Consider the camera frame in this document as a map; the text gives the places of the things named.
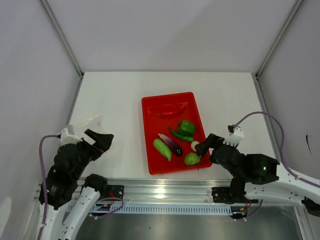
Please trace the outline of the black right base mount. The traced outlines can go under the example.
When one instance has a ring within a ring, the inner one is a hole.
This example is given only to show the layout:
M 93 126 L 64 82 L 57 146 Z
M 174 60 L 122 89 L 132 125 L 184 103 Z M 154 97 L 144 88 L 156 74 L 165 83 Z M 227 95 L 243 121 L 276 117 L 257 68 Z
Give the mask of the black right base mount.
M 246 192 L 243 189 L 235 190 L 231 187 L 213 187 L 212 198 L 214 203 L 232 204 L 257 204 L 258 199 L 249 199 L 245 197 Z

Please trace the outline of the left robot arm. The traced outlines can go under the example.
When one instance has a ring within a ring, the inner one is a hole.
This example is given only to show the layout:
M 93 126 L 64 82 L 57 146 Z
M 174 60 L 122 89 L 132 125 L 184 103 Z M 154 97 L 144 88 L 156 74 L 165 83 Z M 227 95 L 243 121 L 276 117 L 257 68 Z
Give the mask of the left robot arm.
M 36 231 L 38 240 L 71 240 L 83 223 L 90 208 L 97 200 L 108 196 L 107 178 L 92 173 L 81 188 L 80 197 L 70 216 L 63 217 L 78 188 L 78 180 L 90 162 L 99 159 L 112 145 L 113 134 L 103 134 L 85 130 L 85 135 L 94 140 L 93 144 L 83 137 L 71 134 L 68 128 L 53 135 L 60 140 L 60 146 L 53 159 L 53 166 L 45 172 L 43 160 L 43 143 L 49 138 L 44 136 L 39 143 L 39 160 L 42 174 L 39 202 L 40 215 Z

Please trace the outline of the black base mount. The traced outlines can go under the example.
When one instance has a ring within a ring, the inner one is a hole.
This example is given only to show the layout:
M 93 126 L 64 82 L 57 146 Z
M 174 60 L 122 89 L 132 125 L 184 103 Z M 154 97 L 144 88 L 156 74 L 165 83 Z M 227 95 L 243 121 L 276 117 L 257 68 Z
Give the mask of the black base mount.
M 231 187 L 213 187 L 212 198 L 214 203 L 232 204 L 257 204 L 258 199 L 249 199 L 245 197 L 246 192 L 243 189 L 235 190 Z
M 124 190 L 125 190 L 124 185 L 114 185 L 114 184 L 108 185 L 106 196 L 123 199 Z

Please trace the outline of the green custard apple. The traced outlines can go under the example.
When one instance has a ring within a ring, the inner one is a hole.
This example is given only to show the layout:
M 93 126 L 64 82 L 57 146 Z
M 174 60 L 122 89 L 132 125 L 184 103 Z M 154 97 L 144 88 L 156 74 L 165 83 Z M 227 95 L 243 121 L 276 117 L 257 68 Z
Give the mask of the green custard apple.
M 194 152 L 188 153 L 184 158 L 184 164 L 186 166 L 195 166 L 200 164 L 200 162 L 201 162 L 200 157 Z

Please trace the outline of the green bell pepper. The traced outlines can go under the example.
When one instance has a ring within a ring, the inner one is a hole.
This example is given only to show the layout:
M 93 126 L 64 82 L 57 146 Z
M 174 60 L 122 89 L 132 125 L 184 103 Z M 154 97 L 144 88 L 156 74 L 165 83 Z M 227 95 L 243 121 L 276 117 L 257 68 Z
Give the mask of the green bell pepper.
M 181 135 L 192 136 L 196 132 L 196 127 L 184 119 L 178 124 L 177 132 Z

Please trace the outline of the red chili pepper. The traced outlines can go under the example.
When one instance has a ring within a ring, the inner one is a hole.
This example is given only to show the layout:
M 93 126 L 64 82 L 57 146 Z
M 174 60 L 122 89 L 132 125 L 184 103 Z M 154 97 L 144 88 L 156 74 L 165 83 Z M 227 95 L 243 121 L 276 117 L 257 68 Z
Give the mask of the red chili pepper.
M 178 115 L 181 115 L 182 113 L 184 113 L 186 108 L 187 108 L 186 105 L 174 105 L 171 108 L 161 110 L 156 115 L 158 117 L 162 117 L 162 118 L 164 118 L 164 117 L 175 117 L 175 116 L 178 116 Z

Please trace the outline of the red plastic tray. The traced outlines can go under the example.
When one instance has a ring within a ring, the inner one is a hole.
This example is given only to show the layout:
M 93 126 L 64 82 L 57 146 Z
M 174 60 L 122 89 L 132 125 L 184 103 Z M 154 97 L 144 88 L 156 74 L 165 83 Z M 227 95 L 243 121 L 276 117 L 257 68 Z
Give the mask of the red plastic tray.
M 192 142 L 206 137 L 192 92 L 141 100 L 148 170 L 151 175 L 209 168 L 209 153 L 197 157 Z

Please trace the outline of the purple eggplant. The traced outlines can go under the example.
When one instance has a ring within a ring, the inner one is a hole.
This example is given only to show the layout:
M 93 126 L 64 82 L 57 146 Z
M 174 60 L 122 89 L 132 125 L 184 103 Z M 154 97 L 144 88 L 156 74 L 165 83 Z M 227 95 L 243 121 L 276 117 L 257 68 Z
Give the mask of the purple eggplant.
M 178 157 L 183 155 L 181 146 L 165 134 L 158 133 L 160 139 L 168 146 L 168 148 Z

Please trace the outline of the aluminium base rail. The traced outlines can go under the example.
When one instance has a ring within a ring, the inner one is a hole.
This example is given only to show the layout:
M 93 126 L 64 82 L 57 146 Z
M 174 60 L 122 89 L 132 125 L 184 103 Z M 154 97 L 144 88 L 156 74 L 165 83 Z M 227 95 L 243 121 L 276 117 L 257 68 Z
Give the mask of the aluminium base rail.
M 126 204 L 210 205 L 212 188 L 228 187 L 230 181 L 109 178 L 108 184 L 124 186 Z M 297 190 L 271 185 L 250 187 L 248 198 L 263 200 L 265 206 L 301 206 L 304 199 Z

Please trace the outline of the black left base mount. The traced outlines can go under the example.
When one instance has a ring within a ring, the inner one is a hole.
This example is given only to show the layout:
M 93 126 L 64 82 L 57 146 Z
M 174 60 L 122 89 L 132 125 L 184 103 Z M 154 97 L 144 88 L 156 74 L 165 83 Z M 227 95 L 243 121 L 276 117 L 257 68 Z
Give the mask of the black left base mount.
M 123 199 L 124 190 L 125 190 L 124 185 L 114 185 L 114 184 L 108 185 L 106 196 Z

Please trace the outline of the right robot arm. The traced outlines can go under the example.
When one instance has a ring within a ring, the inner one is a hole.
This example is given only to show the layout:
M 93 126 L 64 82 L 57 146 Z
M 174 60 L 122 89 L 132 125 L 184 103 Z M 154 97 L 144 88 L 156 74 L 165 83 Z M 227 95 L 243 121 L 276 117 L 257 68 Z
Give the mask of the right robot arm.
M 320 215 L 320 182 L 287 170 L 278 160 L 261 153 L 243 154 L 237 149 L 244 139 L 242 133 L 230 133 L 223 138 L 211 133 L 204 142 L 193 143 L 191 148 L 204 157 L 209 149 L 209 160 L 227 170 L 232 179 L 228 187 L 213 187 L 214 203 L 247 204 L 263 200 L 287 202 L 304 206 L 315 217 Z

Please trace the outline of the clear dotted zip bag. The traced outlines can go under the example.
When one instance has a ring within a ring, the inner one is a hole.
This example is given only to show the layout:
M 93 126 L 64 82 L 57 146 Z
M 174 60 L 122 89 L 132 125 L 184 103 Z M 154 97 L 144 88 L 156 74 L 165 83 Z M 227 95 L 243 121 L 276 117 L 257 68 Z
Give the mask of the clear dotted zip bag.
M 101 134 L 103 132 L 103 116 L 94 115 L 73 125 L 67 125 L 70 134 L 82 137 L 87 129 Z

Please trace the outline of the white egg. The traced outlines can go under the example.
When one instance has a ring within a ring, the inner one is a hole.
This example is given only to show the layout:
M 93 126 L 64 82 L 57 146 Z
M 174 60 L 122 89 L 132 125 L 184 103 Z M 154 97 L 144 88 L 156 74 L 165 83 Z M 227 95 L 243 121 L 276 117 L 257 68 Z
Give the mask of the white egg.
M 190 144 L 190 147 L 191 147 L 191 149 L 194 151 L 194 152 L 196 152 L 197 150 L 196 150 L 196 146 L 199 144 L 199 142 L 198 141 L 193 141 L 191 144 Z

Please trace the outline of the green chili pepper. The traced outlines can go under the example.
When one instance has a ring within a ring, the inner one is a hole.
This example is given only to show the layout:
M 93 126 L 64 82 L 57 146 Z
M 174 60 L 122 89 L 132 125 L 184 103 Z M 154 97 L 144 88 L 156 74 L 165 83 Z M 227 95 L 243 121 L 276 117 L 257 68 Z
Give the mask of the green chili pepper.
M 195 138 L 193 136 L 182 135 L 180 133 L 177 133 L 177 132 L 173 131 L 173 129 L 170 126 L 168 127 L 168 130 L 174 137 L 176 137 L 184 142 L 192 143 L 193 141 L 195 141 Z

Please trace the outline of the light green cucumber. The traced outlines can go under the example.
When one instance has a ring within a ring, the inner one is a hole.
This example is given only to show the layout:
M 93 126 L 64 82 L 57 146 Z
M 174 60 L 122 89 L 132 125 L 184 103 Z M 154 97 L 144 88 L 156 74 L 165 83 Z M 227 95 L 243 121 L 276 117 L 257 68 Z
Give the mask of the light green cucumber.
M 172 160 L 171 150 L 161 139 L 156 138 L 152 144 L 153 144 L 153 147 L 169 162 Z

